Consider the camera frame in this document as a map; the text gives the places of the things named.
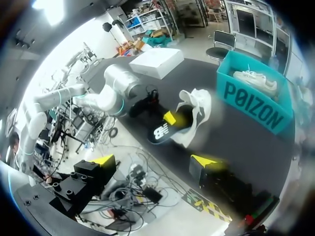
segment shoe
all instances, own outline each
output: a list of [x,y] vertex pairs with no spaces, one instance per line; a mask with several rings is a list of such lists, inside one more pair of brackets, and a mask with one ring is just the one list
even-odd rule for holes
[[235,71],[233,77],[243,81],[245,84],[252,86],[269,97],[276,97],[277,82],[267,80],[266,76],[263,74],[253,71]]
[[179,97],[183,102],[178,104],[176,111],[180,110],[182,106],[192,106],[193,122],[190,128],[177,132],[171,139],[187,148],[195,137],[198,127],[210,117],[211,95],[207,90],[194,89],[191,93],[185,90],[180,91]]

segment black table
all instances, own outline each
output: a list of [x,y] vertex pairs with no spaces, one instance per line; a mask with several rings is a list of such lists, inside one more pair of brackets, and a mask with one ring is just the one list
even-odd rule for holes
[[[104,70],[111,64],[120,64],[129,71],[129,62],[134,57],[122,57],[103,60],[98,72],[94,75],[90,86],[100,92],[105,80]],[[163,80],[135,73],[144,84],[152,84],[158,88],[162,106],[175,110],[179,99],[179,92],[183,89],[192,91],[197,89],[216,90],[218,66],[192,59],[185,59]],[[131,106],[137,100],[146,96],[145,87],[140,95],[126,103]],[[293,153],[294,135],[292,139],[275,136],[251,117],[221,101],[216,102],[224,110],[224,116],[218,127],[208,130],[206,142],[197,153],[209,154],[227,160],[230,170],[246,183],[251,183],[254,190],[267,190],[279,196],[288,174]],[[153,145],[147,141],[148,129],[145,122],[147,114],[137,118],[129,116],[119,118],[128,131],[146,148],[156,159],[174,172],[180,179],[194,189],[198,184],[189,174],[191,150],[184,149],[174,142]],[[207,124],[211,125],[210,116]]]

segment storage bin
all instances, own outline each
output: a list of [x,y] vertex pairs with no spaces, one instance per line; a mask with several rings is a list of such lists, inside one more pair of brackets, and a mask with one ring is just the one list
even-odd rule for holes
[[[276,100],[233,78],[234,71],[262,73],[277,82]],[[286,78],[265,64],[244,54],[229,51],[217,70],[217,95],[226,103],[244,112],[274,134],[283,131],[293,118],[291,97]]]

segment chair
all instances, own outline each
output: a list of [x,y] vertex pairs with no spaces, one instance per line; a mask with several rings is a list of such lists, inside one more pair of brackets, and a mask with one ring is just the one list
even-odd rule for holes
[[216,44],[221,44],[231,48],[234,51],[236,37],[230,33],[226,33],[220,30],[216,30],[213,36],[213,48],[209,48],[206,50],[206,54],[213,60],[219,61],[219,64],[224,60],[226,54],[228,53],[228,49],[217,47]]

